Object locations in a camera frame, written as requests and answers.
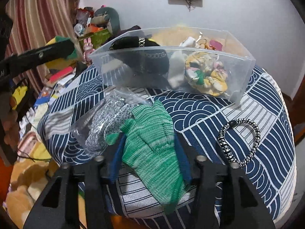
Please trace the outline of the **green knitted cloth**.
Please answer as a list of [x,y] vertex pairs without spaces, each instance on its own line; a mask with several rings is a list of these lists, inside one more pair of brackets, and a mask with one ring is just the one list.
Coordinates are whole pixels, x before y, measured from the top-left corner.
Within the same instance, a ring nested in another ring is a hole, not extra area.
[[132,117],[121,125],[126,136],[122,161],[132,168],[145,187],[172,213],[188,191],[175,151],[173,121],[160,100],[131,110]]

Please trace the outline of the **beige fleece blanket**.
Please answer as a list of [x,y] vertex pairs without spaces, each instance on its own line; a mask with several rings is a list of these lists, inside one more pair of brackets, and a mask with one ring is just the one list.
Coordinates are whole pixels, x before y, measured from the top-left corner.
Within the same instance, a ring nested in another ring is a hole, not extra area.
[[222,51],[225,46],[226,36],[216,31],[198,30],[185,26],[175,26],[170,28],[160,29],[152,34],[150,40],[160,46],[178,46],[187,48],[199,48],[197,41],[201,38],[206,38],[209,41],[211,49]]

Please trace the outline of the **clear bag with grey cloth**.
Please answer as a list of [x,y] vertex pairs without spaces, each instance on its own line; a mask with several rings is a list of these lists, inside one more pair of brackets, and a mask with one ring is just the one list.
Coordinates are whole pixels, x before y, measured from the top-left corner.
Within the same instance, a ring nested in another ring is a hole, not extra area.
[[93,158],[105,151],[109,145],[106,137],[119,133],[125,120],[132,118],[132,109],[138,105],[151,106],[152,102],[129,88],[113,87],[100,102],[71,125],[70,132],[85,154]]

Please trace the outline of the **pink bunny toy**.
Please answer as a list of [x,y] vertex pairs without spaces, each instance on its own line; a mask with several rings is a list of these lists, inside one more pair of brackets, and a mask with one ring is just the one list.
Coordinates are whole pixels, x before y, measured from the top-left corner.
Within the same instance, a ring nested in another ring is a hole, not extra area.
[[89,56],[92,54],[92,52],[95,51],[94,46],[91,41],[91,37],[84,39],[83,42],[84,42],[84,46],[83,46],[84,59],[89,65],[91,65],[92,60]]

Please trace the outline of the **orange hair clip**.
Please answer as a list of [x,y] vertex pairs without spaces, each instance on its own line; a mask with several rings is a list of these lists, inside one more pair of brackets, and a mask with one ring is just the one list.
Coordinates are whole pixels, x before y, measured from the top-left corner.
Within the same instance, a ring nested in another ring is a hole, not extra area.
[[209,45],[209,41],[206,38],[201,38],[197,41],[199,48],[201,49],[211,49]]

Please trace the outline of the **green box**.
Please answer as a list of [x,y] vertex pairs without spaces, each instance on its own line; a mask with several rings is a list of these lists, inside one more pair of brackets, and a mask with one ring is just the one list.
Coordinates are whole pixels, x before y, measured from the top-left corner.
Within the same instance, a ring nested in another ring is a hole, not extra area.
[[95,33],[89,33],[84,36],[81,36],[78,41],[80,43],[80,46],[84,46],[84,40],[90,38],[91,43],[93,45],[94,49],[98,49],[101,47],[110,37],[112,34],[109,32],[108,29],[103,29],[101,31],[97,31]]

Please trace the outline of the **grey green plush dinosaur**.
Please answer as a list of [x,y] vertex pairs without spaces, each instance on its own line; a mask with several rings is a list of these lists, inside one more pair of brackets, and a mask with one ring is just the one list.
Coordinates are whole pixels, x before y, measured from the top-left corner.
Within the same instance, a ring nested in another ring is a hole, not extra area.
[[91,22],[95,25],[106,26],[112,35],[120,31],[119,15],[112,7],[97,9]]

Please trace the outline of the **floral yellow pink scrunchie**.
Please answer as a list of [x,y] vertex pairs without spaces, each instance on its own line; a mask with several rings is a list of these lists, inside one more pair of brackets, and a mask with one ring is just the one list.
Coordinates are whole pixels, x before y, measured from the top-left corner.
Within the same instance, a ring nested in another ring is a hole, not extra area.
[[228,73],[217,54],[194,52],[188,55],[185,77],[189,85],[202,94],[217,97],[228,89]]

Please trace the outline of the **yellow green plush ball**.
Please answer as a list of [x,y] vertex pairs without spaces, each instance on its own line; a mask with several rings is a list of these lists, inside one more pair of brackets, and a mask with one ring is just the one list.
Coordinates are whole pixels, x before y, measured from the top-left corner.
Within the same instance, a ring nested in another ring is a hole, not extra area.
[[46,67],[49,70],[63,70],[79,58],[78,51],[70,38],[55,36],[46,43],[46,46],[52,44],[56,45],[55,53],[57,58],[46,63]]

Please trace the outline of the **striped pink brown curtain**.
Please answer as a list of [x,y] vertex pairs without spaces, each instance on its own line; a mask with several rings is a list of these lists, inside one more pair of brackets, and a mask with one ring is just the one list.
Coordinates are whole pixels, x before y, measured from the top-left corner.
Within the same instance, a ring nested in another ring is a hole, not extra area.
[[73,30],[80,0],[9,0],[5,12],[13,20],[5,55],[21,54],[46,45],[55,36],[70,38],[77,59],[83,56]]

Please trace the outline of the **blue white patterned bedspread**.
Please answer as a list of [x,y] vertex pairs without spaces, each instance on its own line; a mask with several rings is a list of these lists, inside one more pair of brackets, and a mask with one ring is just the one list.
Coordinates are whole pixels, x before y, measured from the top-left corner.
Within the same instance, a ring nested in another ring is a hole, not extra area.
[[[70,126],[88,112],[107,90],[95,67],[78,76],[49,107],[38,124],[48,152],[57,164],[83,164],[89,155],[70,133]],[[138,89],[137,94],[162,102],[176,131],[199,154],[223,163],[217,144],[219,130],[230,120],[246,118],[261,131],[261,142],[245,172],[256,187],[274,222],[280,221],[291,206],[296,187],[295,145],[288,111],[275,80],[265,70],[254,67],[239,104],[225,99],[191,93]],[[195,190],[180,200],[172,214],[165,214],[135,173],[122,166],[119,179],[107,187],[111,213],[133,219],[149,228],[185,228]]]

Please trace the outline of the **dark purple cloth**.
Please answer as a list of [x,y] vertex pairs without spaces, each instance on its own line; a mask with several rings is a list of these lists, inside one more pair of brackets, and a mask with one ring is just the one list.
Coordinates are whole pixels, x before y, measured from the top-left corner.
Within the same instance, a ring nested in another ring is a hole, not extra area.
[[117,37],[123,35],[127,33],[129,36],[138,36],[138,37],[145,37],[145,38],[150,38],[152,36],[152,34],[146,34],[142,31],[141,27],[139,27],[138,25],[135,25],[131,28],[128,28],[126,30],[121,30],[118,32],[118,34],[116,35]]

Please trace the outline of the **clear plastic storage bin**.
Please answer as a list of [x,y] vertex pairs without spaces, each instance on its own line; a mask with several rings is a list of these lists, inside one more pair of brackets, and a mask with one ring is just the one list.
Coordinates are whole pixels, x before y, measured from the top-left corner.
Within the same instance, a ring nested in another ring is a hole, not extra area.
[[126,32],[91,60],[105,85],[174,90],[240,101],[255,58],[230,32],[158,27]]

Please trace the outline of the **white cloth in bin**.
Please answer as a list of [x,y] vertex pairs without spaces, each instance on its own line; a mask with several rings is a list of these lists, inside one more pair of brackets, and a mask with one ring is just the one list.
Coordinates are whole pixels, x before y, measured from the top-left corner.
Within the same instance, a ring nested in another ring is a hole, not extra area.
[[173,90],[185,82],[185,61],[187,54],[182,50],[175,51],[169,59],[168,83]]

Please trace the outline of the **red box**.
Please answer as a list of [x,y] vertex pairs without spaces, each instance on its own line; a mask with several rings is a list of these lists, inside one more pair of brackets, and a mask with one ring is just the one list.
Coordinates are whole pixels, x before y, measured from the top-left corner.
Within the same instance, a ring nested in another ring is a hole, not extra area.
[[49,81],[51,83],[54,83],[54,82],[56,82],[56,81],[58,81],[58,80],[60,80],[60,79],[62,79],[64,77],[66,77],[67,75],[73,73],[73,71],[74,71],[74,69],[71,66],[69,66],[69,67],[67,67],[67,68],[65,68],[63,70],[60,70],[58,73],[52,75],[50,77]]

